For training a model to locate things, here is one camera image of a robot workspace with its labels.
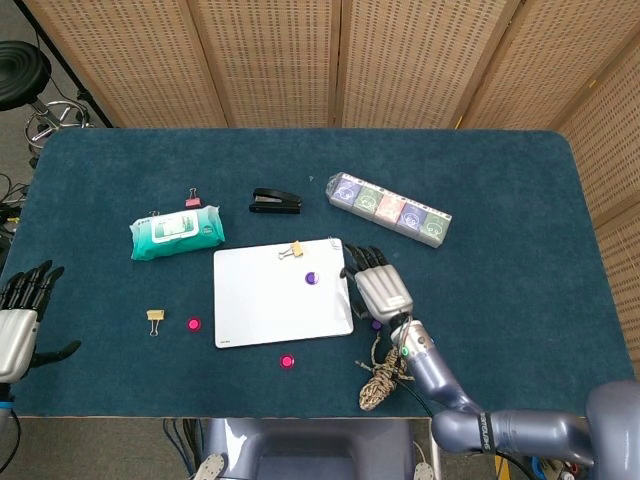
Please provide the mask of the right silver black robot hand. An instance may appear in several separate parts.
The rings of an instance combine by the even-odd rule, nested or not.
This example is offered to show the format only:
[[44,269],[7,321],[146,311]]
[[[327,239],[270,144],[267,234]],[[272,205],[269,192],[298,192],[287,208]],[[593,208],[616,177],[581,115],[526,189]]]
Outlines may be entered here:
[[352,282],[371,318],[388,325],[398,316],[411,316],[414,302],[396,268],[375,247],[344,244],[352,259],[340,276]]

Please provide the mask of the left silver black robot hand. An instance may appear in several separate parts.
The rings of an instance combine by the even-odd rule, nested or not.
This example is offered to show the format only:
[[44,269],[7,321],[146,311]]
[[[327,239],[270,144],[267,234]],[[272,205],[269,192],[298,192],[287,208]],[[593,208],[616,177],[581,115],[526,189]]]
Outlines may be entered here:
[[52,352],[36,351],[36,340],[62,266],[47,260],[26,272],[17,272],[1,287],[1,386],[18,383],[32,369],[61,362],[81,346],[73,340]]

